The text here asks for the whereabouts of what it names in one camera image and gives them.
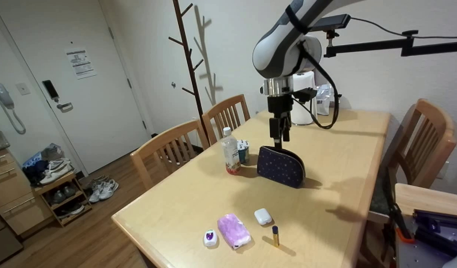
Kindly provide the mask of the clear plastic bag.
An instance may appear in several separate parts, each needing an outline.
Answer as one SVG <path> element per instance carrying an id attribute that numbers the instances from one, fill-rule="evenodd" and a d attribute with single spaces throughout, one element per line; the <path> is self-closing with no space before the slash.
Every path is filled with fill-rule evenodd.
<path id="1" fill-rule="evenodd" d="M 331 84 L 316 86 L 316 109 L 318 115 L 328 116 L 331 104 L 334 103 L 334 88 Z"/>

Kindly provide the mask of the white and purple small device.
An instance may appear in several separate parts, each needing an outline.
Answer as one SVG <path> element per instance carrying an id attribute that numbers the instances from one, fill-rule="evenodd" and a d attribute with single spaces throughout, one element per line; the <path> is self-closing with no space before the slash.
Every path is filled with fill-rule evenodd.
<path id="1" fill-rule="evenodd" d="M 203 236 L 203 244 L 207 248 L 216 246 L 218 244 L 218 235 L 215 230 L 210 229 L 205 232 Z"/>

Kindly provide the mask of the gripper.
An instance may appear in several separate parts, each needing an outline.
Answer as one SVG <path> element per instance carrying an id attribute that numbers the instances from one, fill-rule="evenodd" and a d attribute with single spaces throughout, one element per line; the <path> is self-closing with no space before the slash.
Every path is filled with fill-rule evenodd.
<path id="1" fill-rule="evenodd" d="M 282 149 L 283 142 L 290 141 L 291 111 L 293 109 L 292 95 L 268 96 L 267 107 L 274 118 L 270 118 L 270 137 L 274 147 Z"/>

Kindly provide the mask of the wooden shoe rack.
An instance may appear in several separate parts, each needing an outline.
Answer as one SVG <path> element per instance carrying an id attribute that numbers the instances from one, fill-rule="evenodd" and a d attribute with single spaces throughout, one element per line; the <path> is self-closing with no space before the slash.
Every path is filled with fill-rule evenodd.
<path id="1" fill-rule="evenodd" d="M 52 183 L 34 187 L 33 193 L 43 200 L 62 227 L 92 210 L 87 193 L 74 172 L 68 172 Z"/>

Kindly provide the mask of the paper towel roll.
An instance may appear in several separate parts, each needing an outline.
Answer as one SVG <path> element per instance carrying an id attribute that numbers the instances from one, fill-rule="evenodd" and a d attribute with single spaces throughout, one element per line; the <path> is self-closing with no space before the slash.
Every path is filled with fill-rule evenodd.
<path id="1" fill-rule="evenodd" d="M 293 75 L 293 91 L 296 92 L 304 88 L 316 88 L 315 74 L 313 71 Z M 291 120 L 295 125 L 308 125 L 313 123 L 310 114 L 298 102 L 293 103 Z"/>

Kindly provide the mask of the pair of white sneakers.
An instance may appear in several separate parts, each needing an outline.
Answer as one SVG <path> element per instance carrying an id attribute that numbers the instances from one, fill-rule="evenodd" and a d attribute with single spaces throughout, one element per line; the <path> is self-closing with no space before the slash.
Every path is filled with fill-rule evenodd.
<path id="1" fill-rule="evenodd" d="M 114 195 L 118 188 L 119 183 L 114 179 L 111 179 L 109 175 L 101 175 L 91 181 L 90 189 L 92 190 L 92 193 L 88 200 L 91 204 L 108 200 Z"/>

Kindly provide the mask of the white earbud case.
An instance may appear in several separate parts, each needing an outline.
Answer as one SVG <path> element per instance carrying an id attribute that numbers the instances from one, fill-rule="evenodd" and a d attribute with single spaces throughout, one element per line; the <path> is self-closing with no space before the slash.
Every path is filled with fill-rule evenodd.
<path id="1" fill-rule="evenodd" d="M 269 224 L 273 220 L 266 208 L 257 209 L 254 212 L 254 217 L 256 218 L 258 224 L 261 226 Z"/>

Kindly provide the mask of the wooden chair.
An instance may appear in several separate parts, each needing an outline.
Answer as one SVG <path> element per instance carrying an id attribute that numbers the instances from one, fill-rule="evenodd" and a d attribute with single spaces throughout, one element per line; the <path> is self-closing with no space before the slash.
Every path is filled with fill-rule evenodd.
<path id="1" fill-rule="evenodd" d="M 405 114 L 379 173 L 395 166 L 402 170 L 407 185 L 429 189 L 456 144 L 451 116 L 429 100 L 419 99 Z"/>
<path id="2" fill-rule="evenodd" d="M 144 164 L 145 159 L 154 158 L 157 165 L 162 168 L 164 176 L 167 177 L 198 156 L 188 136 L 190 132 L 197 133 L 203 151 L 210 147 L 202 122 L 191 120 L 156 135 L 130 154 L 145 190 L 157 184 L 152 180 Z"/>
<path id="3" fill-rule="evenodd" d="M 223 138 L 223 129 L 225 127 L 230 127 L 234 130 L 242 125 L 237 105 L 241 107 L 242 117 L 245 122 L 248 121 L 250 114 L 243 94 L 217 103 L 202 115 L 202 123 L 207 130 L 207 138 L 211 145 Z"/>

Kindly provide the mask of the small printed can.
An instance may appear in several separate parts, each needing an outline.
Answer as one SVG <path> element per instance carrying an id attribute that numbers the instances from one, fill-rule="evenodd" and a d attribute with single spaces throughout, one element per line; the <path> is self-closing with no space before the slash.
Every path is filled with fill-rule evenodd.
<path id="1" fill-rule="evenodd" d="M 250 144 L 247 140 L 237 140 L 237 148 L 240 164 L 245 165 L 250 160 Z"/>

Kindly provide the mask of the dark bag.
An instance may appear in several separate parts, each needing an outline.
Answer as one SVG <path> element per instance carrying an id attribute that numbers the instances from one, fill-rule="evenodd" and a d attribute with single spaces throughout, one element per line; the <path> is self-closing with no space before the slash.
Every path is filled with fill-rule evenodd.
<path id="1" fill-rule="evenodd" d="M 397 183 L 397 170 L 398 168 L 395 166 L 388 166 L 385 171 L 379 173 L 370 203 L 369 220 L 383 225 L 383 235 L 386 241 L 395 239 L 397 228 L 402 239 L 413 239 L 405 224 L 402 211 L 395 201 L 394 188 Z"/>

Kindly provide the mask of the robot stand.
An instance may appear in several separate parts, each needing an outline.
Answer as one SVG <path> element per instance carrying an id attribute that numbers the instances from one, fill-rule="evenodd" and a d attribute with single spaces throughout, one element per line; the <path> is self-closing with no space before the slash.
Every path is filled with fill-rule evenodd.
<path id="1" fill-rule="evenodd" d="M 457 195 L 395 185 L 395 268 L 457 268 Z"/>

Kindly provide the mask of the clear plastic drink bottle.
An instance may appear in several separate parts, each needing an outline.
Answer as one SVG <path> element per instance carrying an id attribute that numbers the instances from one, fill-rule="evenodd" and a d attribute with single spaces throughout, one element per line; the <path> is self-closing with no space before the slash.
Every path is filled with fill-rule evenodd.
<path id="1" fill-rule="evenodd" d="M 221 139 L 221 145 L 225 157 L 226 171 L 231 175 L 238 174 L 241 169 L 238 152 L 238 141 L 232 135 L 232 129 L 230 127 L 223 128 L 223 138 Z"/>

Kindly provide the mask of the white door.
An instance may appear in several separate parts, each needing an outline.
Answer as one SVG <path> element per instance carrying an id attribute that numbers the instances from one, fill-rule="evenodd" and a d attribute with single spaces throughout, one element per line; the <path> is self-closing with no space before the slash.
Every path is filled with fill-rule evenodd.
<path id="1" fill-rule="evenodd" d="M 0 17 L 84 170 L 92 173 L 148 140 L 99 0 L 0 0 Z M 75 77 L 65 50 L 77 47 L 87 49 L 96 76 Z M 71 111 L 56 108 L 45 80 Z"/>

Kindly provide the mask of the small navy starred bag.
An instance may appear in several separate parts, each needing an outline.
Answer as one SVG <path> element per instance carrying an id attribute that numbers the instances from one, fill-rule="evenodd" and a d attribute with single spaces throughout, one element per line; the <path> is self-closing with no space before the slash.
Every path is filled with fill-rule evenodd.
<path id="1" fill-rule="evenodd" d="M 288 187 L 299 188 L 304 182 L 306 170 L 303 160 L 292 151 L 261 146 L 257 174 Z"/>

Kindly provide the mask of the pink tissue pack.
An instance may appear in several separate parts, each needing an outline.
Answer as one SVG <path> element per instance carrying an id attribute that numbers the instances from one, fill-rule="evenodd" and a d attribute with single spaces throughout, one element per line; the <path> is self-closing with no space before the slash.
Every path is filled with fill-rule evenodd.
<path id="1" fill-rule="evenodd" d="M 251 234 L 244 223 L 233 213 L 218 219 L 218 229 L 223 239 L 233 250 L 251 242 Z"/>

